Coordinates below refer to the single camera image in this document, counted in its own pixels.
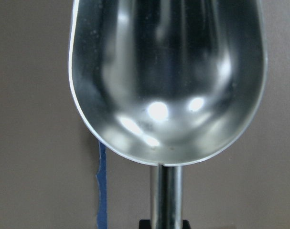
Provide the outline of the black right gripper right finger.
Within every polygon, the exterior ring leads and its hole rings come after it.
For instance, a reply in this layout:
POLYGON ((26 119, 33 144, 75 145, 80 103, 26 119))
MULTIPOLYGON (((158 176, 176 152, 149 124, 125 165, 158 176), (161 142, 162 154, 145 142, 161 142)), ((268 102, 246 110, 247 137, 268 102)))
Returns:
POLYGON ((183 220, 182 229, 191 229, 191 226, 188 220, 183 220))

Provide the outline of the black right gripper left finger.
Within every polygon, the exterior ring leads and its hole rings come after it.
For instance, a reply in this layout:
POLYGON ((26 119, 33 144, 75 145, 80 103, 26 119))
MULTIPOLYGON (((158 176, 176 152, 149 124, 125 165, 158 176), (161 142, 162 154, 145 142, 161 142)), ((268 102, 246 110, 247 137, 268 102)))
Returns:
POLYGON ((150 219, 141 219, 139 221, 138 229, 151 229, 151 221, 150 221, 150 219))

